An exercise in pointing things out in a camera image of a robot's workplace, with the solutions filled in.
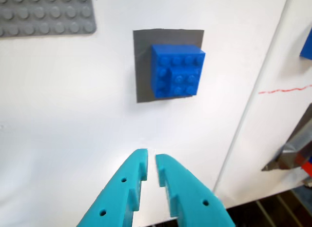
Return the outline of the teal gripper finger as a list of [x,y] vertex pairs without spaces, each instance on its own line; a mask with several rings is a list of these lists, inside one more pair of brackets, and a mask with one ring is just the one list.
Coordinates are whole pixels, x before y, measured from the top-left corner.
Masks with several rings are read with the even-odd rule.
[[180,227],[234,227],[222,202],[187,168],[167,154],[156,155],[159,185],[166,188],[170,216]]
[[141,182],[147,180],[148,150],[135,150],[84,214],[79,227],[131,227],[139,211]]

